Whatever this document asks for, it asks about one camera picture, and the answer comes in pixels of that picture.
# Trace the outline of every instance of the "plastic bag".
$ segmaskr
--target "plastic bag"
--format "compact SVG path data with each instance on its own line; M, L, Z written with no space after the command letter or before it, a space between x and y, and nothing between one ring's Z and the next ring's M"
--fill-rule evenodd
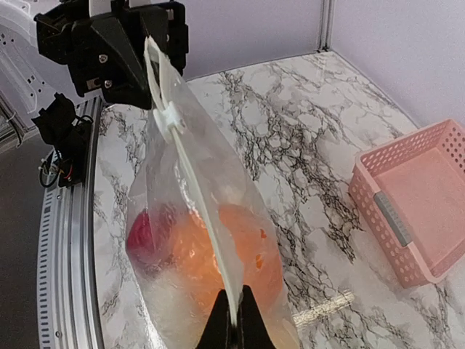
M129 192L126 251L155 328L168 348L195 348L218 292L234 324L247 284L275 346L298 348L262 197L151 38L145 60L155 109Z

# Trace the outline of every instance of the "pink basket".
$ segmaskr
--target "pink basket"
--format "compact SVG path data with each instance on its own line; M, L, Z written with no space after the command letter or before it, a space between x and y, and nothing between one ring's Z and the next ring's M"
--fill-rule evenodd
M404 287L465 253L465 132L447 120L361 153L349 193Z

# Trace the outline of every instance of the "gray floor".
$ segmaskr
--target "gray floor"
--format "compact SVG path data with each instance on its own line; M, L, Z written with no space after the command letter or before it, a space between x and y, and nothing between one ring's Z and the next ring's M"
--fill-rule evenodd
M0 348L38 348L36 259L44 189L40 136L0 154Z

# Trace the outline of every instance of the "white marble table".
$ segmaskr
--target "white marble table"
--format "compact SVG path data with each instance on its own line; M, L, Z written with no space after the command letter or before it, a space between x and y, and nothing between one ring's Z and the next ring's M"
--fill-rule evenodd
M403 289L347 195L358 151L415 129L388 98L332 52L190 86L278 226L304 348L465 348L465 261L439 285ZM144 156L145 118L115 105L100 124L94 251L106 349L163 348L124 250L126 195Z

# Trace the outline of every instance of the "metal rail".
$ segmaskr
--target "metal rail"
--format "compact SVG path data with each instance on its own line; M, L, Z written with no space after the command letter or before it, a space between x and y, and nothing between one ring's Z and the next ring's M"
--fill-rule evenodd
M46 189L37 256L37 315L41 349L103 347L94 274L93 195L102 101L78 105L94 119L86 182Z
M318 39L319 51L328 51L331 48L334 2L335 0L323 0L323 3L321 5L320 38Z

